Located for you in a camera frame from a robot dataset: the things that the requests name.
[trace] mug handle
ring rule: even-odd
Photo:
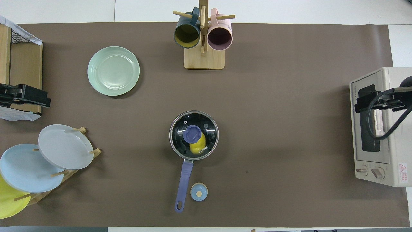
[[[210,14],[210,21],[212,22],[212,25],[219,25],[218,19],[216,18],[218,16],[219,16],[218,9],[213,8]]]
[[[193,163],[188,162],[185,159],[182,164],[182,172],[180,174],[178,195],[176,197],[175,211],[177,213],[183,212],[183,208],[185,207],[187,187],[189,185],[189,178],[190,178],[190,174],[192,173],[192,169],[193,169]]]
[[[190,20],[190,25],[195,26],[198,19],[199,19],[199,8],[194,7],[192,11],[192,19]]]

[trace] black cable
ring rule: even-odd
[[[373,98],[373,100],[369,103],[369,105],[368,105],[368,109],[367,109],[367,115],[366,115],[366,121],[367,121],[367,124],[368,124],[368,127],[367,127],[367,131],[368,131],[368,133],[369,133],[369,135],[373,138],[373,139],[375,139],[375,140],[384,140],[384,139],[386,139],[388,136],[390,136],[397,128],[398,128],[398,126],[400,125],[400,123],[406,118],[406,116],[408,116],[408,114],[412,111],[412,105],[411,106],[409,106],[407,109],[406,109],[406,111],[405,112],[403,112],[403,114],[398,118],[398,120],[393,124],[393,126],[388,130],[388,132],[386,132],[383,136],[381,136],[381,137],[376,137],[374,134],[373,134],[373,132],[372,132],[372,129],[370,128],[370,122],[369,122],[369,118],[370,118],[370,113],[371,113],[371,111],[372,111],[372,107],[373,107],[373,105],[376,103],[376,101],[380,98],[380,97],[382,97],[382,96],[384,96],[384,95],[393,95],[394,94],[394,89],[392,88],[392,89],[388,89],[388,90],[385,90],[385,91],[383,91],[383,92],[381,92],[380,94],[378,94],[377,96],[375,96],[374,98]]]

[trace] metal rim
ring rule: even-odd
[[[172,141],[172,134],[173,134],[173,128],[175,126],[175,124],[177,123],[177,121],[179,121],[179,119],[181,119],[183,116],[186,116],[188,114],[201,114],[206,116],[207,118],[210,119],[210,121],[212,121],[212,123],[215,125],[216,127],[216,143],[215,145],[212,147],[212,149],[205,155],[201,156],[201,157],[197,157],[197,158],[190,158],[190,157],[186,157],[182,154],[180,154],[180,152],[175,148],[175,146],[173,145],[173,141]],[[187,160],[191,160],[191,161],[195,161],[195,160],[201,160],[204,159],[206,157],[208,157],[216,148],[216,145],[218,144],[219,141],[219,129],[218,129],[218,125],[216,124],[215,120],[213,120],[212,117],[210,117],[210,115],[202,112],[202,111],[198,111],[198,110],[190,110],[190,111],[186,111],[184,113],[181,113],[172,123],[172,125],[170,126],[170,130],[169,130],[169,142],[170,145],[172,146],[173,150],[176,152],[177,155],[179,155],[180,157],[187,159]]]

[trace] warning label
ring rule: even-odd
[[[408,169],[406,163],[399,163],[400,182],[408,183]]]

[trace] green plate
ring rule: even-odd
[[[99,93],[119,96],[137,83],[140,66],[137,58],[123,47],[105,47],[96,52],[87,67],[90,84]]]

